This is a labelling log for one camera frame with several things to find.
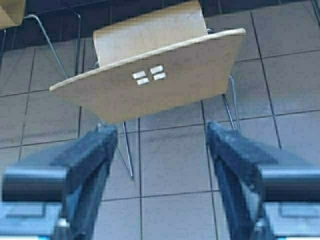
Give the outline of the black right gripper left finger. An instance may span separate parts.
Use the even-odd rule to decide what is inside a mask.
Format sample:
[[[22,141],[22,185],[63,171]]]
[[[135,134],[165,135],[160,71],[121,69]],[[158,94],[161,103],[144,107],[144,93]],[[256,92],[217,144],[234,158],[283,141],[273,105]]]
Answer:
[[[118,144],[114,125],[35,152],[2,177],[4,240],[90,240]]]

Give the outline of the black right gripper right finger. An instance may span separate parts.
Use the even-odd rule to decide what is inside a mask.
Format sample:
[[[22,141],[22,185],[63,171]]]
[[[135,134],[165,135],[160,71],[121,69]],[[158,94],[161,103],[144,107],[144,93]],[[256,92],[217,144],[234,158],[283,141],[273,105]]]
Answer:
[[[320,168],[210,121],[206,142],[232,240],[317,240]]]

